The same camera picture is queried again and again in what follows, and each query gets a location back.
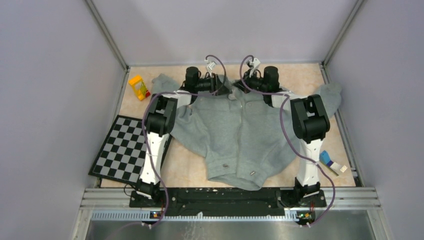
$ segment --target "gray fabric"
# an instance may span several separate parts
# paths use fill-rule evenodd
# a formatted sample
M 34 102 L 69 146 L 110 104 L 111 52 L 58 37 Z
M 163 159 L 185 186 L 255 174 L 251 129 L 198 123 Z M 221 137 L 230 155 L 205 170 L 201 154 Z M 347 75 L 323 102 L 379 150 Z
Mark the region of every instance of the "gray fabric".
M 179 88 L 163 74 L 153 82 L 152 93 Z M 208 180 L 259 190 L 267 178 L 284 170 L 295 154 L 282 133 L 280 109 L 266 105 L 260 94 L 246 94 L 235 87 L 232 91 L 230 96 L 198 97 L 191 106 L 180 107 L 171 135 L 205 157 Z M 315 92 L 321 95 L 329 117 L 340 104 L 340 91 L 340 85 L 328 84 Z M 283 121 L 299 151 L 290 110 L 283 111 Z

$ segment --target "metal frame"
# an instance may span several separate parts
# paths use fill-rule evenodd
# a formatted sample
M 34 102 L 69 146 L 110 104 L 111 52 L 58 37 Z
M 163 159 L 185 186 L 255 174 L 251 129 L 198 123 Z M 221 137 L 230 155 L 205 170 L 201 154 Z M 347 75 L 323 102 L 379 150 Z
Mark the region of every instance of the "metal frame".
M 121 102 L 123 99 L 123 94 L 125 92 L 125 84 L 127 83 L 130 66 L 127 65 L 124 57 L 122 56 L 117 44 L 112 38 L 111 33 L 109 32 L 105 22 L 103 21 L 99 11 L 97 10 L 93 0 L 83 0 L 89 9 L 90 13 L 93 16 L 94 21 L 99 27 L 102 35 L 104 36 L 107 44 L 110 47 L 110 50 L 113 52 L 114 56 L 118 60 L 121 67 L 126 71 L 121 85 L 119 99 L 115 106 L 114 117 L 119 113 L 121 108 Z M 360 9 L 364 6 L 366 0 L 357 0 L 354 8 L 347 17 L 343 27 L 341 28 L 337 38 L 330 47 L 329 52 L 327 53 L 325 59 L 319 64 L 322 77 L 324 82 L 327 84 L 331 82 L 331 79 L 328 74 L 327 66 L 331 62 L 335 52 L 337 51 L 339 45 L 344 39 L 347 31 L 349 30 L 354 18 Z M 378 198 L 377 192 L 374 187 L 361 187 L 362 181 L 361 177 L 362 172 L 356 163 L 355 152 L 353 151 L 351 140 L 349 139 L 348 129 L 343 118 L 341 111 L 337 111 L 335 114 L 337 124 L 339 126 L 340 134 L 342 137 L 343 144 L 349 159 L 351 169 L 353 171 L 353 176 L 356 185 L 358 187 L 336 187 L 336 198 L 334 201 L 331 211 L 354 211 L 354 210 L 366 210 L 371 222 L 372 229 L 374 231 L 375 238 L 377 240 L 391 240 L 393 239 L 390 229 L 388 228 L 383 210 Z M 333 190 L 328 187 L 322 188 L 326 198 L 331 198 Z M 96 216 L 95 219 L 98 220 L 99 216 L 103 216 L 104 219 L 111 220 L 114 217 L 119 216 L 119 220 L 128 220 L 131 221 L 134 218 L 134 215 L 131 214 L 122 214 L 122 213 L 138 213 L 138 217 L 145 218 L 149 211 L 152 209 L 144 209 L 141 212 L 140 210 L 129 208 L 130 197 L 124 194 L 123 188 L 87 188 L 83 195 L 80 209 L 77 216 L 77 221 L 74 226 L 74 231 L 72 235 L 73 240 L 83 240 L 86 238 L 87 232 L 89 230 L 89 224 L 93 216 Z M 305 211 L 307 208 L 297 207 L 286 209 L 288 212 L 289 220 L 291 211 Z M 264 221 L 275 221 L 275 218 L 263 218 Z M 195 216 L 191 219 L 183 219 L 183 221 L 211 221 L 211 219 L 206 219 L 203 216 Z

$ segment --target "black square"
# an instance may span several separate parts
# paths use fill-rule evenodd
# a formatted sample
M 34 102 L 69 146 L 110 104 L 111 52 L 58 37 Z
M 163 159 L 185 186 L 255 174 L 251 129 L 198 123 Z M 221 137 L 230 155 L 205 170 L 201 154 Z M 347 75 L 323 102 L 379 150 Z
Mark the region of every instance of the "black square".
M 93 173 L 100 173 L 102 168 L 103 168 L 103 166 L 96 165 L 93 169 Z
M 115 139 L 116 139 L 116 138 L 114 138 L 113 136 L 110 136 L 110 137 L 109 137 L 109 139 L 107 140 L 107 143 L 108 143 L 108 144 L 114 144 Z
M 131 141 L 137 142 L 138 139 L 139 139 L 139 136 L 138 135 L 133 134 L 131 136 Z
M 118 152 L 118 149 L 119 149 L 119 146 L 118 145 L 113 145 L 112 148 L 110 149 L 110 151 L 112 153 L 116 153 L 116 152 Z
M 126 146 L 128 146 L 128 143 L 130 143 L 130 141 L 128 141 L 128 140 L 122 140 L 122 142 L 120 143 L 120 145 L 122 147 L 126 147 Z
M 131 120 L 129 120 L 129 119 L 125 119 L 125 121 L 123 121 L 123 125 L 125 125 L 125 126 L 129 126 L 130 123 L 131 123 Z
M 124 138 L 124 136 L 125 136 L 125 132 L 122 132 L 122 131 L 120 131 L 119 133 L 118 133 L 118 138 L 119 139 L 123 139 Z
M 105 167 L 110 167 L 110 166 L 112 166 L 112 163 L 113 163 L 114 161 L 112 161 L 112 160 L 109 160 L 109 159 L 106 159 L 106 162 L 104 162 L 104 166 Z
M 125 168 L 127 167 L 127 164 L 126 163 L 123 163 L 123 162 L 121 162 L 120 164 L 119 164 L 119 166 L 118 166 L 118 169 L 119 170 L 125 170 Z
M 137 142 L 137 143 L 135 144 L 134 149 L 141 150 L 141 149 L 142 149 L 142 147 L 143 147 L 143 143 L 141 143 L 141 142 Z
M 141 159 L 145 159 L 146 158 L 146 152 L 141 151 L 140 154 L 138 155 L 138 157 L 141 158 Z
M 135 127 L 129 126 L 128 130 L 126 130 L 126 132 L 132 134 L 135 129 L 136 129 Z
M 100 157 L 105 159 L 108 157 L 108 155 L 109 155 L 108 151 L 101 151 Z
M 124 180 L 129 180 L 130 179 L 130 177 L 131 177 L 131 172 L 124 172 L 123 173 L 123 175 L 122 175 L 122 179 L 124 179 Z
M 116 156 L 115 156 L 115 160 L 116 161 L 121 161 L 121 159 L 122 159 L 122 154 L 116 154 Z
M 129 158 L 129 161 L 128 161 L 129 164 L 136 164 L 136 162 L 137 162 L 137 158 L 136 157 L 133 157 L 132 156 L 132 157 Z
M 125 150 L 125 155 L 131 156 L 131 153 L 133 152 L 133 150 L 131 148 L 127 148 Z
M 141 166 L 134 166 L 134 169 L 132 170 L 132 172 L 135 174 L 140 174 L 141 171 L 142 171 Z
M 109 172 L 107 173 L 108 176 L 115 176 L 115 174 L 117 173 L 116 169 L 110 169 Z

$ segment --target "gray floor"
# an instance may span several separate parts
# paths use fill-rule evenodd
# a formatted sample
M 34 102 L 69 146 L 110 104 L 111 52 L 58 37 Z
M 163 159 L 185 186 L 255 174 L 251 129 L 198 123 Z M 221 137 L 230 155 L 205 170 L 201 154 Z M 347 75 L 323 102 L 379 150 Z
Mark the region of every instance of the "gray floor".
M 105 240 L 129 222 L 92 221 L 86 240 Z M 107 240 L 374 240 L 367 212 L 330 211 L 312 228 L 289 222 L 162 222 L 149 230 L 141 225 L 124 228 Z

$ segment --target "gray wall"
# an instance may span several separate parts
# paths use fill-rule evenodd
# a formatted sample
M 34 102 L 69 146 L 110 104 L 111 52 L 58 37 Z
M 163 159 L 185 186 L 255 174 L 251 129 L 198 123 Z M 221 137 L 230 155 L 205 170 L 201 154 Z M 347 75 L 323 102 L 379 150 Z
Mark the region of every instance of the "gray wall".
M 94 0 L 129 65 L 322 61 L 356 0 Z
M 0 5 L 0 239 L 69 239 L 123 70 L 82 0 Z
M 423 237 L 424 1 L 368 1 L 329 66 L 366 185 L 396 239 Z

